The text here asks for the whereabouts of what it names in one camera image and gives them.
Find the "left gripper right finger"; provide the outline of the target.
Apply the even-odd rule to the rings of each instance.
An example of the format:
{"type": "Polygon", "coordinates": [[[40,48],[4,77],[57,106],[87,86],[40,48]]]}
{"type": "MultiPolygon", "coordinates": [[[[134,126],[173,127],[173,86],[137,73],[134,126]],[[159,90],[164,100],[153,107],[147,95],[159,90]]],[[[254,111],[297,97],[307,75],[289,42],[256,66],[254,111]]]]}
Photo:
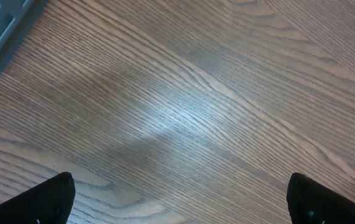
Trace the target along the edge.
{"type": "Polygon", "coordinates": [[[293,224],[355,224],[355,203],[295,172],[286,200],[293,224]]]}

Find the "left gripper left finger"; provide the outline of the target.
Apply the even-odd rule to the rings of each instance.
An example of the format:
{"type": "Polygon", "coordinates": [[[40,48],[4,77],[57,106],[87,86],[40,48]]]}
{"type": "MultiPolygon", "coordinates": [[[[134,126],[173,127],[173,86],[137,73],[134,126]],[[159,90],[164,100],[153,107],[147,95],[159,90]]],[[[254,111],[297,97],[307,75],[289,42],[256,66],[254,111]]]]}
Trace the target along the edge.
{"type": "Polygon", "coordinates": [[[66,224],[74,198],[74,179],[62,172],[0,204],[0,223],[66,224]]]}

